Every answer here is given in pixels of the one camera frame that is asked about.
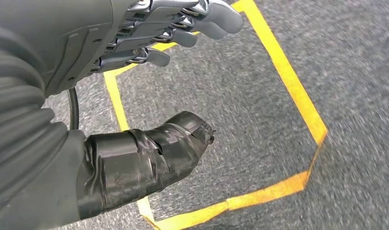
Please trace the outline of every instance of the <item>floor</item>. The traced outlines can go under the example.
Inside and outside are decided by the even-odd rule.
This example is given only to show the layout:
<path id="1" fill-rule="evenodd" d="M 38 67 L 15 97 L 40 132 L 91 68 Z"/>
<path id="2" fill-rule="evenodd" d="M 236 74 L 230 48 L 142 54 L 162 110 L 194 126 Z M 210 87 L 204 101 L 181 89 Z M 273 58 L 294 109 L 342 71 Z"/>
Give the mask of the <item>floor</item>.
<path id="1" fill-rule="evenodd" d="M 121 104 L 111 99 L 109 91 L 118 94 L 103 75 L 82 80 L 81 129 L 89 135 L 126 127 L 118 121 L 121 108 L 130 128 L 153 128 L 182 110 L 215 127 L 217 140 L 194 172 L 148 197 L 154 221 L 161 223 L 308 170 L 318 145 L 309 114 L 318 114 L 328 135 L 303 189 L 287 196 L 279 191 L 275 199 L 226 210 L 188 229 L 389 229 L 389 0 L 255 4 L 291 68 L 269 53 L 275 47 L 265 39 L 269 33 L 255 32 L 263 20 L 243 13 L 248 19 L 239 34 L 220 41 L 200 34 L 193 48 L 167 49 L 167 67 L 143 64 L 113 78 Z M 292 72 L 280 72 L 292 68 L 302 91 L 286 85 Z M 303 115 L 308 102 L 316 110 Z M 69 123 L 65 93 L 46 106 Z M 60 229 L 153 227 L 132 203 Z"/>

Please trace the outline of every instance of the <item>robotic arm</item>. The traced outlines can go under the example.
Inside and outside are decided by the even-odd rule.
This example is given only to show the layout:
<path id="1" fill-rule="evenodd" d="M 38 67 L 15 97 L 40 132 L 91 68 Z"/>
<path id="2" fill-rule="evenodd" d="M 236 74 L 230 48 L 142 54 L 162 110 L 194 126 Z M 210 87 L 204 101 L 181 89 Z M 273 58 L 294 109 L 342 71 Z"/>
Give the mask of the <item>robotic arm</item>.
<path id="1" fill-rule="evenodd" d="M 242 24 L 221 0 L 0 0 L 0 230 L 63 226 L 185 178 L 214 140 L 198 116 L 85 138 L 41 106 L 93 73 L 166 66 L 156 42 L 192 47 L 192 32 Z"/>

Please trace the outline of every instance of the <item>black wire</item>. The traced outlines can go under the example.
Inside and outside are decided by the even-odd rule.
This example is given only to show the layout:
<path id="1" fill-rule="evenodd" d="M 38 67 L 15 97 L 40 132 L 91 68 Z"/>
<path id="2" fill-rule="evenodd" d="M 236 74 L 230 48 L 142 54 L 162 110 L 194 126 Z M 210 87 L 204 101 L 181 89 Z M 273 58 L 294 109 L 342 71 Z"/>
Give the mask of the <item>black wire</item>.
<path id="1" fill-rule="evenodd" d="M 68 89 L 70 130 L 79 129 L 79 102 L 75 88 Z"/>

